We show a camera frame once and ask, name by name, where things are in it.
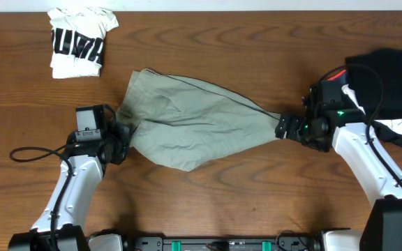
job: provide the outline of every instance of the white t-shirt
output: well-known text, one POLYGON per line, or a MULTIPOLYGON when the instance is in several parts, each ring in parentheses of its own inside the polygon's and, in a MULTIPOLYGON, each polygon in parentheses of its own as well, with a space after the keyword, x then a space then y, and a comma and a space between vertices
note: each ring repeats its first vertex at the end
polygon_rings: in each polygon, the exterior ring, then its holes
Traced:
POLYGON ((103 39, 107 31, 119 26, 116 16, 101 8, 55 8, 47 14, 54 48, 52 77, 99 76, 103 39))

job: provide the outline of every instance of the white plastic part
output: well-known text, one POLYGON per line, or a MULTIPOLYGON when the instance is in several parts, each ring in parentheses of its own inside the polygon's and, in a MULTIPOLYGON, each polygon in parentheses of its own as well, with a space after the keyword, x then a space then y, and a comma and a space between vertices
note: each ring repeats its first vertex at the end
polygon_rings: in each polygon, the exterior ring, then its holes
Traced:
POLYGON ((323 235, 325 251, 359 251, 362 232, 353 230, 328 231, 323 235))
MULTIPOLYGON (((336 128, 333 136, 334 150, 350 166, 372 207, 377 199, 383 199, 387 195, 402 199, 402 188, 367 144, 365 130, 365 123, 349 123, 344 127, 336 128)), ((401 169, 384 150, 373 128, 370 128, 370 137, 387 164, 398 177, 402 178, 401 169)))
MULTIPOLYGON (((74 176, 71 178, 60 203, 57 229, 62 228, 64 224, 79 225, 84 229, 89 204, 97 185, 102 181, 103 170, 97 157, 80 155, 71 157, 68 160, 75 167, 74 176)), ((33 224, 32 229, 37 229, 38 232, 50 231, 50 212, 54 208, 55 201, 63 188, 67 176, 68 165, 65 162, 61 162, 59 181, 55 186, 46 209, 35 224, 33 224)))
POLYGON ((122 244, 122 238, 118 234, 96 236, 88 242, 91 251, 122 251, 122 244))

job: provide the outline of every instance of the wood grain surface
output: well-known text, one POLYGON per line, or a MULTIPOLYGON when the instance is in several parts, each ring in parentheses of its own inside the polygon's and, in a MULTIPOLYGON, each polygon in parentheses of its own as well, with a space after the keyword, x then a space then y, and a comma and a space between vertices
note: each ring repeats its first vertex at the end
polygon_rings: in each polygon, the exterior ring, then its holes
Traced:
MULTIPOLYGON (((402 12, 116 13, 100 77, 52 79, 46 13, 0 13, 0 250, 45 208, 59 161, 8 158, 20 146, 61 146, 75 107, 117 108, 133 70, 217 84, 271 112, 301 114, 301 97, 346 56, 402 49, 402 12)), ((402 149, 385 145, 402 168, 402 149)), ((370 206, 335 152, 277 141, 192 172, 132 150, 110 165, 85 234, 118 227, 167 236, 275 236, 284 229, 364 228, 370 206)))

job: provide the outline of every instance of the white wall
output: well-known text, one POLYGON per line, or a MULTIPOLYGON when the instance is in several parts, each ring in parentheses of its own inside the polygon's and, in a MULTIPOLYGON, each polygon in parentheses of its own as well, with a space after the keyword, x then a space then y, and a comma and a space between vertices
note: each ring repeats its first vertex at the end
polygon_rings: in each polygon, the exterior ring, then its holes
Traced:
POLYGON ((97 6, 127 11, 402 10, 402 0, 0 0, 0 11, 97 6))

